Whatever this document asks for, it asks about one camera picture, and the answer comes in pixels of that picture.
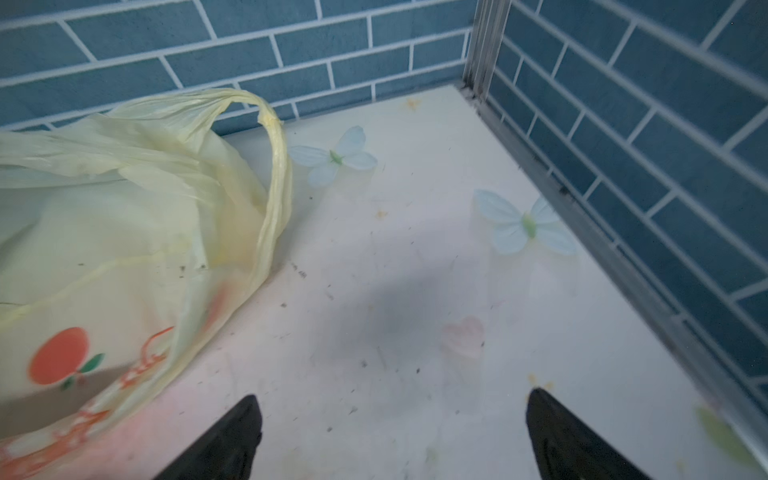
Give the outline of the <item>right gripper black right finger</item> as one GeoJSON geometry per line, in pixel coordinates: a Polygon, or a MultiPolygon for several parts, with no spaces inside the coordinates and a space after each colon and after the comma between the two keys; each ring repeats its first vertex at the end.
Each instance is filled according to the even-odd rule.
{"type": "Polygon", "coordinates": [[[530,392],[526,425],[543,480],[649,479],[542,388],[530,392]]]}

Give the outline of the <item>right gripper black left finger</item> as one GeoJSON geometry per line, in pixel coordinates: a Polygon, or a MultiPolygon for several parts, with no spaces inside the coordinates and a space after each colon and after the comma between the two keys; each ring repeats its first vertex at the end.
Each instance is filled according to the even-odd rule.
{"type": "Polygon", "coordinates": [[[247,395],[154,479],[248,480],[262,428],[257,397],[247,395]]]}

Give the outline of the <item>yellow plastic fruit-print bag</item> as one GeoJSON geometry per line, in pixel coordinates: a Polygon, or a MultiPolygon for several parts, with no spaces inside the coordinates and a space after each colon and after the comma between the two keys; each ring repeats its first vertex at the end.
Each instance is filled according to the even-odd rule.
{"type": "Polygon", "coordinates": [[[45,475],[158,396],[267,280],[282,122],[232,88],[1,135],[1,475],[45,475]]]}

